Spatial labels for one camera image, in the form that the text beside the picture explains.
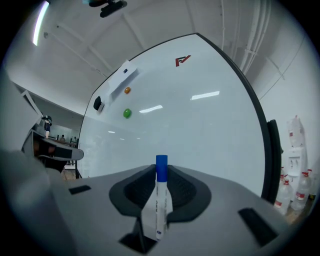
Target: person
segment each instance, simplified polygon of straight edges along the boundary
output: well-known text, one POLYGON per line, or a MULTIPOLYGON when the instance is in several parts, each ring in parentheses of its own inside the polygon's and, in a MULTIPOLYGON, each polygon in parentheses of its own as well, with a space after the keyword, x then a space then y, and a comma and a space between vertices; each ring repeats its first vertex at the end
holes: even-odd
POLYGON ((61 142, 66 142, 66 139, 65 139, 65 135, 64 135, 64 134, 62 134, 62 137, 60 138, 60 141, 61 141, 61 142))
POLYGON ((41 119, 45 120, 45 123, 44 123, 45 137, 48 139, 50 134, 50 126, 52 125, 52 118, 51 116, 46 115, 46 116, 43 116, 41 119))

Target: ceiling beam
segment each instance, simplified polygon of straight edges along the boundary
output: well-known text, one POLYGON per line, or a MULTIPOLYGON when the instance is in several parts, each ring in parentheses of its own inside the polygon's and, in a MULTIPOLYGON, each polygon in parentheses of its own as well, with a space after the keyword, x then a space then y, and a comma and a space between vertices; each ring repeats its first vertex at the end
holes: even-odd
POLYGON ((76 31, 74 31, 72 28, 68 27, 66 24, 62 23, 62 22, 57 22, 56 24, 57 26, 59 26, 59 28, 64 29, 65 31, 67 31, 70 35, 74 36, 76 39, 78 39, 80 42, 84 41, 84 38, 79 35, 76 31))
POLYGON ((82 57, 78 52, 76 52, 74 49, 72 49, 69 45, 67 45, 65 42, 63 42, 58 36, 56 36, 54 33, 50 33, 51 36, 53 36, 53 38, 58 41, 60 44, 62 44, 64 47, 66 47, 67 49, 69 49, 71 52, 73 52, 75 55, 77 55, 81 60, 83 60, 85 63, 87 63, 93 70, 98 71, 99 69, 97 69, 93 64, 91 64, 89 61, 87 61, 84 57, 82 57))
POLYGON ((125 8, 117 10, 112 15, 106 18, 101 18, 100 21, 96 25, 94 25, 90 32, 85 36, 83 42, 81 43, 81 45, 79 45, 77 52, 85 51, 88 46, 92 45, 98 39, 98 37, 104 33, 104 31, 106 31, 115 22, 121 19, 124 13, 130 13, 138 9, 139 7, 147 6, 152 2, 155 2, 155 0, 141 0, 136 4, 131 3, 128 4, 125 8))
POLYGON ((143 51, 146 50, 148 48, 147 44, 145 42, 144 37, 141 34, 140 29, 138 28, 134 20, 131 18, 131 16, 128 13, 123 14, 123 19, 127 24, 127 26, 130 28, 130 30, 133 32, 135 40, 137 41, 139 46, 142 48, 143 51))
POLYGON ((108 70, 114 70, 114 68, 101 56, 101 54, 93 46, 89 46, 88 48, 105 65, 108 70))

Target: red logo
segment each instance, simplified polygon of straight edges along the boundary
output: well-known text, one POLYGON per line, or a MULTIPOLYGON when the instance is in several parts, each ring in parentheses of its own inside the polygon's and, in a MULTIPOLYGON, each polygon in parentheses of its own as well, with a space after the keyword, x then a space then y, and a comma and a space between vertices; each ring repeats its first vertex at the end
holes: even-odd
POLYGON ((298 198, 305 198, 305 194, 301 194, 301 193, 299 193, 299 192, 297 192, 296 194, 295 194, 298 198))
POLYGON ((282 205, 282 202, 279 202, 279 201, 274 202, 274 206, 277 208, 281 208, 281 205, 282 205))
POLYGON ((175 66, 179 67, 179 63, 184 63, 187 59, 189 59, 191 57, 191 55, 188 55, 187 57, 180 57, 180 58, 176 58, 175 59, 175 66))

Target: white paper tag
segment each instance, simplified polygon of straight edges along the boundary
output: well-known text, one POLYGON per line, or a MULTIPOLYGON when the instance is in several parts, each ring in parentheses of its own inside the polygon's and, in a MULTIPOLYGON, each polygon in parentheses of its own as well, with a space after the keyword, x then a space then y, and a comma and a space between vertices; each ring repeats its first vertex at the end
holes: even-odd
POLYGON ((118 86, 126 80, 133 72, 137 70, 137 67, 132 64, 129 60, 126 60, 121 67, 112 75, 109 83, 108 94, 112 94, 118 86))

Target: green magnet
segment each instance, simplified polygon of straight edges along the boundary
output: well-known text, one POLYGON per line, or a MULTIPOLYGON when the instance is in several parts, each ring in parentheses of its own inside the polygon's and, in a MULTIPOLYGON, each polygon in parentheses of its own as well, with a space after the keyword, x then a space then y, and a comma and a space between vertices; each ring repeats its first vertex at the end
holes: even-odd
POLYGON ((129 108, 127 108, 124 112, 123 112, 123 116, 125 118, 129 118, 131 116, 131 110, 129 108))

